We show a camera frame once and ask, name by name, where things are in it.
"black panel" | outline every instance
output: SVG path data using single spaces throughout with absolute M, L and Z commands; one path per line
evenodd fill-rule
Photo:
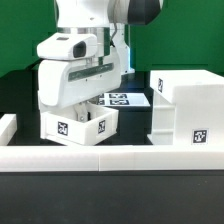
M 224 171 L 0 175 L 1 224 L 223 224 Z
M 130 0 L 128 9 L 129 25 L 146 25 L 160 13 L 159 0 Z

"small white box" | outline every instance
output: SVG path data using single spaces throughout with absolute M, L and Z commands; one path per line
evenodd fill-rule
M 117 129 L 118 111 L 87 103 L 91 120 L 77 121 L 73 106 L 56 112 L 41 114 L 41 138 L 65 145 L 95 145 L 114 135 Z
M 224 78 L 205 70 L 152 71 L 156 145 L 224 145 Z

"white box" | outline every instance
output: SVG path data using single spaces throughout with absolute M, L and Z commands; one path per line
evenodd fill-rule
M 73 106 L 56 112 L 41 114 L 41 138 L 65 145 L 95 145 L 114 135 L 117 129 L 118 111 L 87 103 L 91 120 L 77 121 Z
M 205 70 L 152 71 L 156 145 L 223 145 L 224 78 Z

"white bar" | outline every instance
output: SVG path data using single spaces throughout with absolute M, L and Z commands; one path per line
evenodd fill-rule
M 0 172 L 223 170 L 224 147 L 1 147 Z
M 0 146 L 8 145 L 16 130 L 16 115 L 5 114 L 0 120 Z

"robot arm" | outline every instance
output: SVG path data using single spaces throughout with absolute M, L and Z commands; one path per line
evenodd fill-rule
M 119 56 L 110 47 L 110 24 L 115 24 L 114 34 L 116 23 L 147 24 L 159 14 L 162 4 L 161 0 L 56 2 L 59 32 L 37 48 L 39 57 L 46 59 L 39 69 L 43 111 L 64 108 L 118 88 L 122 60 L 115 59 Z M 80 85 L 86 91 L 80 92 Z

